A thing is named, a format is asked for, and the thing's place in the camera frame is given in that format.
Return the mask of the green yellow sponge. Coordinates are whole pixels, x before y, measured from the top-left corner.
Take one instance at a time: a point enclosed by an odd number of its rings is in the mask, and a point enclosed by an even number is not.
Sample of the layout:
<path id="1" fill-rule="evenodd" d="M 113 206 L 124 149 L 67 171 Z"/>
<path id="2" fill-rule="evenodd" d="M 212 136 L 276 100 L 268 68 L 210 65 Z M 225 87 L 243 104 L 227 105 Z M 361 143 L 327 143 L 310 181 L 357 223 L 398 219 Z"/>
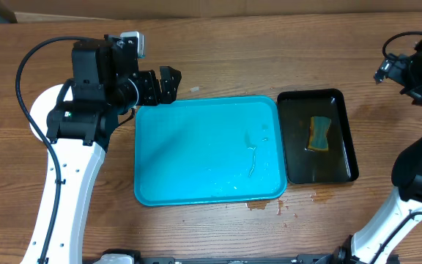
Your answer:
<path id="1" fill-rule="evenodd" d="M 329 150 L 327 134 L 330 130 L 331 119 L 313 116 L 310 119 L 308 150 L 326 152 Z"/>

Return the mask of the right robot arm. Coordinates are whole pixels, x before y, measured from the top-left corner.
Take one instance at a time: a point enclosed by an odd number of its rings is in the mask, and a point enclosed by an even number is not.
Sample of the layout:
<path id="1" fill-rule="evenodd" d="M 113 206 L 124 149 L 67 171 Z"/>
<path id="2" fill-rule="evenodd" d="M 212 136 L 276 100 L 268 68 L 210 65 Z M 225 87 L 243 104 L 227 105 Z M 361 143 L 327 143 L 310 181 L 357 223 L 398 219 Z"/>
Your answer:
<path id="1" fill-rule="evenodd" d="M 402 85 L 401 94 L 422 106 L 422 38 L 412 55 L 383 53 L 384 60 L 374 74 L 377 83 L 389 78 Z M 391 181 L 393 189 L 369 223 L 320 263 L 397 263 L 391 253 L 422 221 L 422 137 L 396 159 Z"/>

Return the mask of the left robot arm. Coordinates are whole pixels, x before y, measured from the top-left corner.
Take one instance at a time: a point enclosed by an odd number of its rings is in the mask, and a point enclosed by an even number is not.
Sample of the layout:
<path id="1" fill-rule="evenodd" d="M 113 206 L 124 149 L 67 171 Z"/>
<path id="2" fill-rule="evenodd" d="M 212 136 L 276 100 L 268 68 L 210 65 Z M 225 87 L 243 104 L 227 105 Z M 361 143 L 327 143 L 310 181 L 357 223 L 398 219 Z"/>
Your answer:
<path id="1" fill-rule="evenodd" d="M 176 100 L 181 73 L 140 70 L 145 36 L 72 38 L 73 74 L 22 111 L 48 151 L 47 174 L 25 263 L 81 263 L 93 187 L 113 132 L 139 106 Z"/>

